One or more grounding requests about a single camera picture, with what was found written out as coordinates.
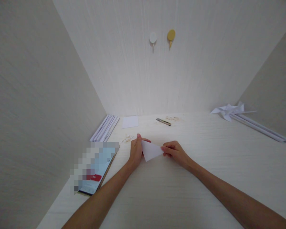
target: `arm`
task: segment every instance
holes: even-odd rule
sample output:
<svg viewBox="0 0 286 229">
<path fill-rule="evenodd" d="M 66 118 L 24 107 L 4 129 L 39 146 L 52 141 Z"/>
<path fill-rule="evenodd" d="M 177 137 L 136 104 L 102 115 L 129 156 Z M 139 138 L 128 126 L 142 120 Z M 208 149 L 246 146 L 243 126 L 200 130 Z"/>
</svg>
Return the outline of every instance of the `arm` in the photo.
<svg viewBox="0 0 286 229">
<path fill-rule="evenodd" d="M 161 149 L 196 176 L 244 228 L 286 228 L 286 219 L 198 165 L 177 141 L 164 143 Z"/>
<path fill-rule="evenodd" d="M 148 139 L 141 138 L 141 135 L 138 134 L 138 138 L 131 141 L 128 162 L 100 190 L 77 209 L 63 226 L 63 229 L 99 228 L 101 226 L 125 182 L 140 164 L 143 155 L 142 140 L 151 142 Z"/>
</svg>

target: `forearm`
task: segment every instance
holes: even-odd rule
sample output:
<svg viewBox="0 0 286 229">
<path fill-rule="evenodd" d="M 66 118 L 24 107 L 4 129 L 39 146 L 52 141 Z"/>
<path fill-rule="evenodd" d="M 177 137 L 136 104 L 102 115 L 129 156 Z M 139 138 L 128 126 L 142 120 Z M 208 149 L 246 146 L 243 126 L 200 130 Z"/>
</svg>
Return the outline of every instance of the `forearm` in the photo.
<svg viewBox="0 0 286 229">
<path fill-rule="evenodd" d="M 286 228 L 286 219 L 206 169 L 191 162 L 188 170 L 229 210 L 244 228 Z"/>
<path fill-rule="evenodd" d="M 133 170 L 133 166 L 126 163 L 101 189 L 80 206 L 63 228 L 99 228 Z"/>
</svg>

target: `white paper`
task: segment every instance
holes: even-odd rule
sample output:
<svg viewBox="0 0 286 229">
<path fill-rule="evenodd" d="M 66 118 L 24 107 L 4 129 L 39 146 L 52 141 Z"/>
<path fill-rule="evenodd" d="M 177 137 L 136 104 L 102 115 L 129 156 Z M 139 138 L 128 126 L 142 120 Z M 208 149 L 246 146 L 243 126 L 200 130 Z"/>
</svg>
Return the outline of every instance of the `white paper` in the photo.
<svg viewBox="0 0 286 229">
<path fill-rule="evenodd" d="M 139 125 L 138 116 L 129 116 L 123 118 L 122 129 L 135 127 Z"/>
<path fill-rule="evenodd" d="M 161 150 L 160 146 L 157 146 L 153 143 L 146 142 L 143 140 L 142 140 L 142 151 L 144 154 L 145 161 L 149 161 L 154 157 L 163 154 L 163 151 Z"/>
</svg>

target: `hand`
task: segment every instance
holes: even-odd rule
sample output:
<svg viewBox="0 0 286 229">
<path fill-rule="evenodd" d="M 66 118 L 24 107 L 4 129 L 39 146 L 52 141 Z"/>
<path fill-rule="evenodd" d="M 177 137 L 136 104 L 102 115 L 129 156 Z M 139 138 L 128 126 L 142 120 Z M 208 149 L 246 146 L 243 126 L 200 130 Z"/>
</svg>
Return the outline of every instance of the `hand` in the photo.
<svg viewBox="0 0 286 229">
<path fill-rule="evenodd" d="M 142 144 L 141 144 L 142 140 L 151 142 L 146 138 L 142 138 L 140 134 L 137 135 L 137 139 L 131 141 L 130 156 L 127 163 L 131 165 L 133 170 L 135 170 L 139 166 L 141 158 L 143 157 Z"/>
<path fill-rule="evenodd" d="M 163 156 L 168 155 L 169 157 L 173 157 L 179 165 L 186 170 L 189 170 L 190 164 L 193 162 L 193 160 L 183 150 L 179 142 L 166 142 L 163 144 L 163 146 L 161 146 L 161 149 L 164 152 Z"/>
</svg>

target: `person's left hand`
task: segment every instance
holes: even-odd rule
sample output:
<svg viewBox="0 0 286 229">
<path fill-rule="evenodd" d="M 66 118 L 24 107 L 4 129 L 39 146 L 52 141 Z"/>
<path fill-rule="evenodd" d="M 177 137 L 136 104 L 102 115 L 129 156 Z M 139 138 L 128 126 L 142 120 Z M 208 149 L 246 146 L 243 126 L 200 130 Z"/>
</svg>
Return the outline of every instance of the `person's left hand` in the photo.
<svg viewBox="0 0 286 229">
<path fill-rule="evenodd" d="M 131 141 L 128 163 L 133 167 L 133 170 L 135 170 L 139 166 L 141 158 L 143 157 L 141 144 L 142 140 L 151 142 L 146 138 L 142 138 L 140 134 L 137 135 L 137 139 Z"/>
</svg>

